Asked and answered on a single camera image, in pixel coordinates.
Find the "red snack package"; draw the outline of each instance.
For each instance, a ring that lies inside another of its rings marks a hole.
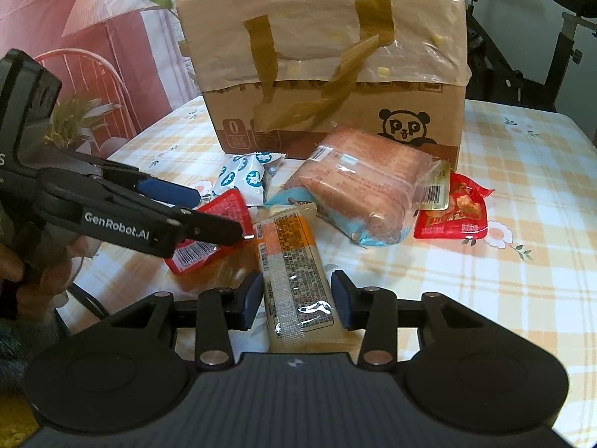
[[[243,196],[237,189],[230,189],[217,196],[211,202],[199,207],[201,212],[219,215],[236,220],[243,226],[243,235],[253,235],[253,225],[249,210],[245,205]],[[186,239],[176,246],[170,259],[165,259],[170,271],[175,275],[187,275],[197,271],[212,261],[231,254],[238,246],[218,246],[209,242]]]
[[[484,197],[493,190],[485,189],[469,177],[450,175],[450,202],[446,210],[419,211],[414,226],[416,239],[483,239],[487,235],[487,209]]]

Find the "black seat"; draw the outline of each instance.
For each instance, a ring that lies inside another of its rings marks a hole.
[[[597,18],[597,0],[554,0],[557,4],[585,18]]]

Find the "panda face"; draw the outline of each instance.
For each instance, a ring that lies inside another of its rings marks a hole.
[[[415,114],[410,111],[390,111],[382,109],[379,117],[383,120],[383,133],[381,136],[390,138],[400,143],[411,143],[419,146],[420,143],[434,142],[426,139],[427,124],[431,121],[429,115],[425,112]]]

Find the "pink chair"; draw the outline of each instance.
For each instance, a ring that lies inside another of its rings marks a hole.
[[[120,148],[126,143],[124,140],[131,140],[141,132],[122,78],[102,56],[83,49],[56,49],[38,55],[35,60],[62,81],[59,100],[80,93],[89,99],[100,98],[102,104],[115,105],[114,110],[100,118],[105,126],[93,131],[94,154],[107,158],[116,151],[116,146]]]

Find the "plaid tablecloth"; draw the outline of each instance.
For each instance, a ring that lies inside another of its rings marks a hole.
[[[226,155],[202,98],[166,116],[114,160],[207,193]],[[276,183],[299,166],[286,161]],[[469,101],[458,172],[496,191],[487,199],[484,240],[405,242],[360,248],[322,222],[314,230],[328,274],[341,268],[358,286],[379,285],[400,298],[437,291],[555,354],[569,378],[555,428],[578,447],[597,441],[597,151],[566,116]],[[194,298],[190,278],[163,260],[103,245],[77,283],[115,312],[155,292]],[[76,301],[62,310],[79,331],[96,321]],[[177,351],[192,358],[192,332]],[[235,354],[265,351],[261,311],[251,331],[231,335]],[[418,350],[415,331],[399,332],[401,358]]]

